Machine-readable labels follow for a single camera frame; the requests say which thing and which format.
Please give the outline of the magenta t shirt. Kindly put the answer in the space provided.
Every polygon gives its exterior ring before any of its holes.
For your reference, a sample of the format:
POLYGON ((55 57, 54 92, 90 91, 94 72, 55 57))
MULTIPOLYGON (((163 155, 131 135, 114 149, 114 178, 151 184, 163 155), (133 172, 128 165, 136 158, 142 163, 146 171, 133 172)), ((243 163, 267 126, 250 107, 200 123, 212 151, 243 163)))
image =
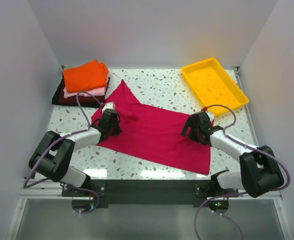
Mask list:
POLYGON ((115 104, 121 133, 100 147, 197 174, 210 173, 211 148, 181 134, 188 114, 140 103, 124 81, 106 101, 115 104))

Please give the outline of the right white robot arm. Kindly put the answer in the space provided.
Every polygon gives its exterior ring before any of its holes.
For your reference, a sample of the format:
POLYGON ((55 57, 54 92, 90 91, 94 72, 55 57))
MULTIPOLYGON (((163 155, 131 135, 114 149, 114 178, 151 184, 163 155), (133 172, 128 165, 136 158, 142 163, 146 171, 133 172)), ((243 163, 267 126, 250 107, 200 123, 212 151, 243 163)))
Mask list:
POLYGON ((227 133, 226 129, 212 126, 214 115, 200 111, 190 115, 181 131, 191 140, 218 149, 240 164, 240 171, 223 170, 210 177, 210 192, 217 197, 227 190, 244 190, 253 198, 284 186, 285 180, 272 149, 247 144, 227 133))

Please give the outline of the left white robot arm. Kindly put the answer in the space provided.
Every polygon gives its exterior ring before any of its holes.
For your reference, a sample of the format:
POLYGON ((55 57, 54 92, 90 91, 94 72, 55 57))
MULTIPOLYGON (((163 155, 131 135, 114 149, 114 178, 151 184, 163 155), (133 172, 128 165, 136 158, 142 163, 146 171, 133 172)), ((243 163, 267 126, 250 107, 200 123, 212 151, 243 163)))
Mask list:
POLYGON ((121 132, 119 113, 115 109, 104 108, 101 118, 87 129, 65 134, 46 132, 28 166, 32 173, 37 172, 47 180, 70 185, 79 196, 86 196, 92 189, 91 178, 70 166, 73 152, 98 145, 121 132))

